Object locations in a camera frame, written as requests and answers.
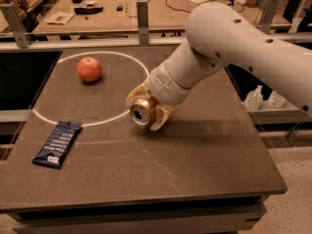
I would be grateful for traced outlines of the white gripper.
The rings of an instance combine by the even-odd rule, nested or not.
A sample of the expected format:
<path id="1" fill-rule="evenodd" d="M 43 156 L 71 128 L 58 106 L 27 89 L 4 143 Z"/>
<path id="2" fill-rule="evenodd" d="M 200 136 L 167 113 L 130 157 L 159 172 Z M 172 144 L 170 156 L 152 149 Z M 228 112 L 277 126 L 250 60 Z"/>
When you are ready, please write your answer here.
<path id="1" fill-rule="evenodd" d="M 148 83 L 144 81 L 134 88 L 126 98 L 129 107 L 134 105 L 148 105 L 151 96 L 160 103 L 156 105 L 156 119 L 150 130 L 158 131 L 171 117 L 176 108 L 184 102 L 190 91 L 182 88 L 169 74 L 166 65 L 161 63 L 154 68 L 148 77 Z"/>

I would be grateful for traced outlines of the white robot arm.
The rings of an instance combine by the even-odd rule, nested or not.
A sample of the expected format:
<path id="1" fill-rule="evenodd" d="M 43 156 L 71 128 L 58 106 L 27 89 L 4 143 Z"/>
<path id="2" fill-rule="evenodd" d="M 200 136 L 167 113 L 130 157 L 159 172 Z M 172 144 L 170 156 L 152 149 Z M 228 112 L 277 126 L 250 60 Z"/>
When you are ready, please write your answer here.
<path id="1" fill-rule="evenodd" d="M 249 71 L 312 116 L 312 53 L 255 28 L 232 8 L 209 2 L 187 18 L 186 40 L 133 89 L 134 122 L 159 130 L 203 79 L 228 64 Z"/>

